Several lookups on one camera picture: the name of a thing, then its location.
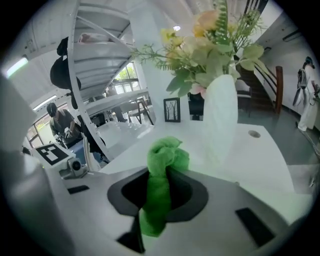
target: gray shirt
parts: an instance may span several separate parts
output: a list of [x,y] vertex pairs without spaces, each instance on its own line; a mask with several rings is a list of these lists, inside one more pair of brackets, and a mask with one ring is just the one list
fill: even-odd
[[81,137],[78,129],[74,127],[73,132],[68,135],[68,138],[66,138],[65,129],[67,127],[70,128],[73,120],[74,117],[66,109],[59,110],[58,120],[55,120],[53,117],[50,120],[52,135],[60,135],[66,145]]

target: picture frame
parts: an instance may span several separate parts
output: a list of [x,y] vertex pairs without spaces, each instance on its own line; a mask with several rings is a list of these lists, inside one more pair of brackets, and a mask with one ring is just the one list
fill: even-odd
[[165,122],[181,122],[180,98],[165,98],[163,100],[163,108]]

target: white vase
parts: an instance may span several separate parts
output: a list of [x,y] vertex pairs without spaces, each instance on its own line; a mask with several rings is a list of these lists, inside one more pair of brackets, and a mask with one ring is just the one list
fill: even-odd
[[234,141],[238,122],[238,97],[229,74],[216,78],[206,90],[203,110],[205,161],[210,170],[221,167]]

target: green towel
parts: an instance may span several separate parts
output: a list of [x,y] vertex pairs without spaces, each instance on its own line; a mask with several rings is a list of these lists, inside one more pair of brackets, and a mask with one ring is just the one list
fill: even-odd
[[140,211],[140,228],[144,235],[158,237],[166,225],[171,210],[171,197],[166,167],[184,171],[189,166],[189,153],[178,148],[182,141],[165,137],[155,141],[148,154],[146,203]]

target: staircase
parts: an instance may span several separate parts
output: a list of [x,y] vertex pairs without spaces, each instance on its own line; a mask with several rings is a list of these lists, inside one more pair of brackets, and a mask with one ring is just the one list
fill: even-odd
[[256,77],[253,71],[246,70],[240,65],[236,67],[237,71],[240,73],[241,77],[239,79],[243,80],[248,86],[251,87],[252,99],[251,99],[251,109],[274,112],[275,107],[269,98],[263,85]]

